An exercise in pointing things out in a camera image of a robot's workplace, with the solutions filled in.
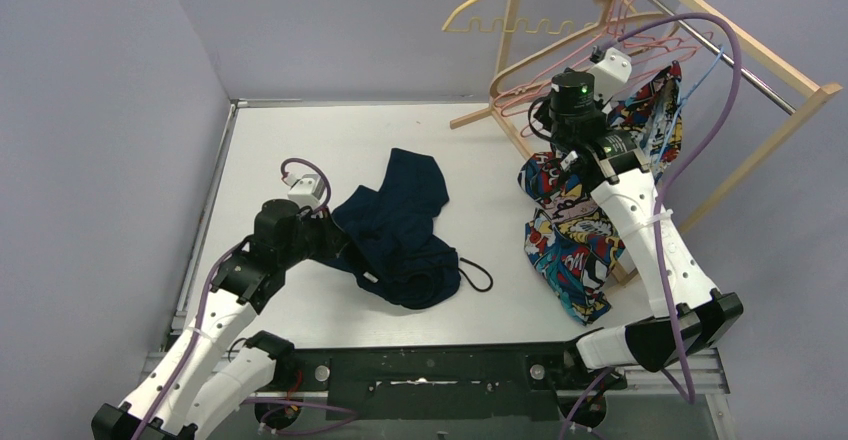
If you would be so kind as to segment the navy blue shorts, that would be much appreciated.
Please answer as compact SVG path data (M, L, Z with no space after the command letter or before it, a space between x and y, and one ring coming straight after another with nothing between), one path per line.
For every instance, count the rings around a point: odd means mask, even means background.
M379 189L364 185L332 212L348 239L341 253L321 263L354 276L359 288L411 310L437 305L470 277L466 264L488 279L488 270L434 233L434 220L449 202L444 175L434 157L394 148Z

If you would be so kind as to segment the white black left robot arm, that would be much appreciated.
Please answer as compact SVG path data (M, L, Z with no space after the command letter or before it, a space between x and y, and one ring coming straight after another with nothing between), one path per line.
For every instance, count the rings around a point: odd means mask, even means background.
M347 244L328 208L287 199L265 202L252 234L212 267L196 314L149 375L117 405L103 404L96 439L205 439L243 401L295 378L293 344L266 331L247 338L219 365L237 337L304 260L337 257Z

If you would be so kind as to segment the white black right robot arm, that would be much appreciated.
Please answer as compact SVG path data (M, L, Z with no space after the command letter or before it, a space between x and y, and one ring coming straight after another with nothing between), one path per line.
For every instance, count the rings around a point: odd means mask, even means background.
M713 346L744 311L697 264L662 204L648 158L624 131L607 123L595 78L567 69L547 96L554 163L574 174L611 221L640 275L651 317L580 337L562 360L564 377L590 385L602 368L639 365L657 372Z

